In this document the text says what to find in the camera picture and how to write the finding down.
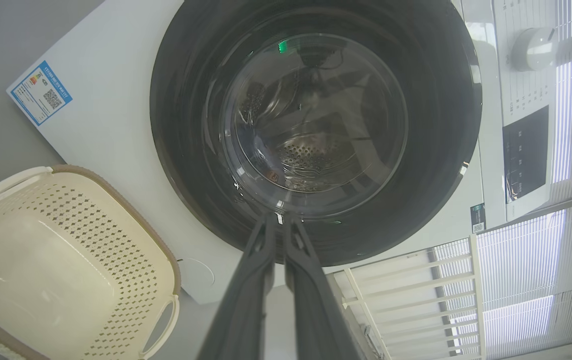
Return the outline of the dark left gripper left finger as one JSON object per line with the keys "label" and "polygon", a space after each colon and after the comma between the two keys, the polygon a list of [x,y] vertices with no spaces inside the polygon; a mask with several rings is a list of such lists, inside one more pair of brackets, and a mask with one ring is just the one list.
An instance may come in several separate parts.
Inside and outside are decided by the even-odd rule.
{"label": "dark left gripper left finger", "polygon": [[204,338],[199,360],[262,360],[266,298],[274,285],[278,216],[256,221],[244,253]]}

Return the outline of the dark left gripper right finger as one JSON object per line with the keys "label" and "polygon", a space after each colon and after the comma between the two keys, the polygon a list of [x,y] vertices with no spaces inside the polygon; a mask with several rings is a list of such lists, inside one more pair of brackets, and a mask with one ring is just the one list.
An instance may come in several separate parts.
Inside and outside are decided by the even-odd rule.
{"label": "dark left gripper right finger", "polygon": [[288,213],[283,227],[286,284],[294,298],[297,358],[358,360],[359,351],[304,223]]}

